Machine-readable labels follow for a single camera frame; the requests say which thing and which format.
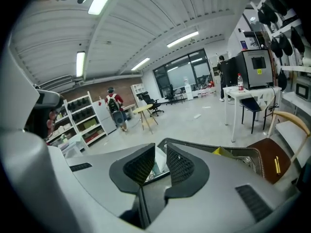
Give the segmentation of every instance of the chair backrest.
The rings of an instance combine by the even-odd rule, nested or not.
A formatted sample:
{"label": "chair backrest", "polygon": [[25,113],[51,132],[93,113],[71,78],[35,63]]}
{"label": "chair backrest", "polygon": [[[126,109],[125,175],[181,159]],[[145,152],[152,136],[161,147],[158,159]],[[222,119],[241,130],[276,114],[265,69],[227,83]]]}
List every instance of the chair backrest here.
{"label": "chair backrest", "polygon": [[145,94],[142,95],[142,99],[144,99],[144,101],[146,102],[146,104],[150,104],[152,102],[150,96],[148,95],[148,92],[146,92]]}
{"label": "chair backrest", "polygon": [[173,89],[173,85],[170,85],[170,94],[173,95],[174,94],[174,89]]}
{"label": "chair backrest", "polygon": [[299,128],[301,128],[306,133],[306,138],[302,141],[299,148],[297,149],[297,151],[291,158],[291,162],[293,162],[296,159],[297,155],[301,152],[303,146],[307,142],[307,139],[310,137],[311,135],[310,130],[308,129],[307,125],[299,117],[295,116],[294,114],[284,112],[284,111],[274,111],[271,126],[270,126],[268,136],[267,136],[268,138],[270,138],[271,133],[275,127],[277,116],[283,117],[291,121],[293,124],[297,125]]}

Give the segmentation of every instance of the mesh panel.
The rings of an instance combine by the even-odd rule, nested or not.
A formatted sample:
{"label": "mesh panel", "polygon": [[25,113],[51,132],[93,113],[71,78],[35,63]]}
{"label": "mesh panel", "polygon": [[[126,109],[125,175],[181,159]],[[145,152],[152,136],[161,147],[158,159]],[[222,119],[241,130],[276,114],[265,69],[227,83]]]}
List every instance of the mesh panel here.
{"label": "mesh panel", "polygon": [[155,150],[149,149],[124,165],[124,173],[142,186],[155,165]]}
{"label": "mesh panel", "polygon": [[265,201],[262,200],[262,198],[250,185],[242,185],[236,187],[235,189],[246,204],[247,208],[252,213],[256,222],[261,221],[272,212]]}
{"label": "mesh panel", "polygon": [[[188,147],[193,147],[196,149],[200,149],[206,152],[212,153],[215,151],[219,146],[213,145],[204,145],[186,141],[180,141],[172,138],[165,138],[159,144],[158,147],[165,153],[167,153],[167,144],[168,143],[176,143]],[[261,177],[265,178],[264,168],[262,165],[261,155],[260,152],[255,148],[232,148],[232,147],[223,147],[224,149],[228,150],[233,156],[246,156],[251,158],[252,162],[256,167],[256,173]]]}
{"label": "mesh panel", "polygon": [[186,157],[179,155],[170,147],[167,147],[167,166],[171,173],[172,185],[183,182],[194,171],[194,164]]}

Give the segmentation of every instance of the window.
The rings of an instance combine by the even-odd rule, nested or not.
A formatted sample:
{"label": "window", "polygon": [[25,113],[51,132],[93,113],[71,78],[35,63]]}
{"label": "window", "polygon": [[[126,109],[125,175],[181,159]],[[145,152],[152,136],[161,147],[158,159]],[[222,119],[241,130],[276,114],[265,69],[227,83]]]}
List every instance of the window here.
{"label": "window", "polygon": [[170,94],[170,85],[173,85],[174,90],[179,88],[183,90],[185,78],[193,90],[198,86],[201,87],[201,83],[205,83],[209,73],[210,68],[204,50],[187,54],[154,70],[162,97]]}

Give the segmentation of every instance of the office chair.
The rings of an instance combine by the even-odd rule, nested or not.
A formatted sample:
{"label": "office chair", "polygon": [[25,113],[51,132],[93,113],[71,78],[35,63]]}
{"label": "office chair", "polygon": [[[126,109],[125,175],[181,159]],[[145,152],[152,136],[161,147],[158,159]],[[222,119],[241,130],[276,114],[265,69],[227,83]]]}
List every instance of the office chair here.
{"label": "office chair", "polygon": [[160,103],[157,103],[158,99],[156,100],[153,100],[150,98],[150,96],[148,95],[148,92],[144,92],[142,94],[142,99],[144,99],[144,101],[146,102],[146,104],[152,104],[153,106],[151,108],[149,108],[149,110],[153,110],[151,112],[151,114],[156,114],[156,116],[158,117],[159,115],[157,114],[158,112],[164,112],[164,111],[161,111],[161,110],[158,110],[158,107],[161,106]]}
{"label": "office chair", "polygon": [[172,85],[172,84],[170,85],[170,94],[167,95],[167,96],[165,97],[165,99],[168,99],[169,102],[170,102],[171,104],[172,104],[173,101],[174,101],[174,103],[176,103],[176,102],[175,102],[175,93],[174,93],[173,85]]}

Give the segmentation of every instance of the black backpack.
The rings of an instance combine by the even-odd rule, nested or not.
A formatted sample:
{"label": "black backpack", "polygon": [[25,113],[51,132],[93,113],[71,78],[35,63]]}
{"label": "black backpack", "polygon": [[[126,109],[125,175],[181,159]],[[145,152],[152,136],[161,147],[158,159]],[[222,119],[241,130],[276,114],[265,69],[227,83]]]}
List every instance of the black backpack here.
{"label": "black backpack", "polygon": [[107,107],[109,108],[109,111],[111,113],[114,113],[116,111],[120,110],[120,106],[119,103],[116,101],[115,96],[117,94],[113,94],[112,97],[111,96],[107,96]]}

